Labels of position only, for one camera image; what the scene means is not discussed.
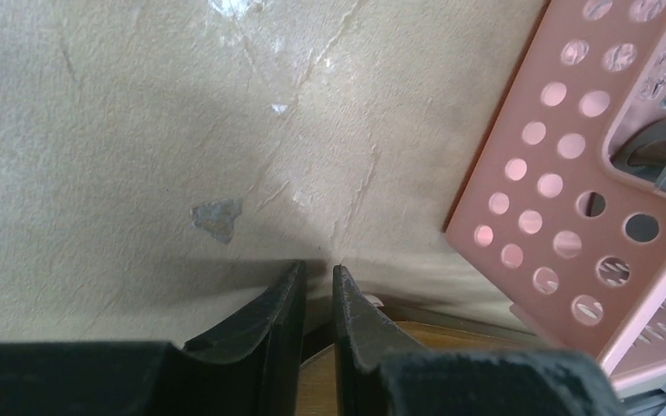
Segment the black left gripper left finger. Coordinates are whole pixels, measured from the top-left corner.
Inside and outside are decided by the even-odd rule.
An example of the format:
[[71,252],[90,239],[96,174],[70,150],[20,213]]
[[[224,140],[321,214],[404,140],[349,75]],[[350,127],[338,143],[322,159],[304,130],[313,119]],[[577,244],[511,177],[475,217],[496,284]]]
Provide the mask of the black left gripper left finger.
[[185,343],[199,363],[185,386],[192,414],[294,414],[306,295],[307,264],[296,261],[261,295]]

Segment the pink plastic basket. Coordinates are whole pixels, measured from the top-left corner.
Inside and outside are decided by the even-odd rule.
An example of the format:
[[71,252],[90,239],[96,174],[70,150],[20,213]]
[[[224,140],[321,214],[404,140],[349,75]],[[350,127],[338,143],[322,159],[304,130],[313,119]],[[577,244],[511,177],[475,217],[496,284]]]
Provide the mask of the pink plastic basket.
[[549,345],[624,389],[666,374],[666,171],[618,167],[666,140],[666,1],[551,1],[447,227]]

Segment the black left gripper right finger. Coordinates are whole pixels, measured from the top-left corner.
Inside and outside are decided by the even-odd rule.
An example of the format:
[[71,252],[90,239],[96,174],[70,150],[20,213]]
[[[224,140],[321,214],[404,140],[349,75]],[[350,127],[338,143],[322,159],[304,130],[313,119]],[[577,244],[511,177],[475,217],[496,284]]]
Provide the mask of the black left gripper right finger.
[[336,265],[332,281],[340,415],[441,415],[433,350],[403,331]]

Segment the oval wooden tray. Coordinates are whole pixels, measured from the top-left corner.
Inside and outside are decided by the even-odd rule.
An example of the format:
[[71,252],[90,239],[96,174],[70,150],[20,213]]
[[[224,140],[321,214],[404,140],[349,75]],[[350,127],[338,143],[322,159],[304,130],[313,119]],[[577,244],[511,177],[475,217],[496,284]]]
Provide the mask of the oval wooden tray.
[[[379,310],[408,335],[440,350],[541,347],[534,334],[474,319],[427,310],[392,296],[378,296]],[[337,415],[336,326],[331,307],[327,316],[304,335],[297,389],[297,415]]]

